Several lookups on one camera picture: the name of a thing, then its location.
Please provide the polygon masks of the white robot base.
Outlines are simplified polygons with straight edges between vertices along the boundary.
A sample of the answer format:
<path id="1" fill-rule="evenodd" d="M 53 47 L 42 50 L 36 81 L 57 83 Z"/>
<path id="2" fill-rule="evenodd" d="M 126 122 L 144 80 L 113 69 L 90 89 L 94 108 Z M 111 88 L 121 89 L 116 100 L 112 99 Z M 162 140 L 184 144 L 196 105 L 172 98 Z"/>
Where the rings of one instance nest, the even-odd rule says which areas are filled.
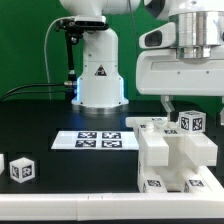
<path id="1" fill-rule="evenodd" d="M 71 17 L 104 17 L 133 12 L 140 0 L 59 0 Z M 113 113 L 125 108 L 124 81 L 118 72 L 118 36 L 110 27 L 104 31 L 84 32 L 83 71 L 77 79 L 75 110 L 88 113 Z"/>

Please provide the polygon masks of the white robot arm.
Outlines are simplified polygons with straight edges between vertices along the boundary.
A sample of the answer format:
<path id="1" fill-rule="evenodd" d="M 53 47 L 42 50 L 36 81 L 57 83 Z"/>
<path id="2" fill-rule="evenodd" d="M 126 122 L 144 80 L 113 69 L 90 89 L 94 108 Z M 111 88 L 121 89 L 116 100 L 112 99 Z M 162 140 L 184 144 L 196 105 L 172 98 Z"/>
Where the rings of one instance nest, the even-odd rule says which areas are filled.
<path id="1" fill-rule="evenodd" d="M 167 111 L 173 96 L 222 98 L 224 126 L 224 0 L 144 0 L 166 23 L 139 38 L 136 87 L 159 95 Z"/>

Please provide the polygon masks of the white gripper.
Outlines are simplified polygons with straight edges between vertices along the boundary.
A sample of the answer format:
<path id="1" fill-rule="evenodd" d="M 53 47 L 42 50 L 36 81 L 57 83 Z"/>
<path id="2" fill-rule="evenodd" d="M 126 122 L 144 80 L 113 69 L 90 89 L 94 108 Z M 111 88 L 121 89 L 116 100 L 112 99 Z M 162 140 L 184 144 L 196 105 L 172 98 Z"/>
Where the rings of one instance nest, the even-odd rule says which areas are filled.
<path id="1" fill-rule="evenodd" d="M 172 96 L 222 96 L 224 126 L 224 47 L 214 47 L 210 58 L 194 59 L 177 59 L 174 49 L 144 51 L 137 60 L 136 87 L 142 95 L 162 95 L 168 121 L 175 110 Z"/>

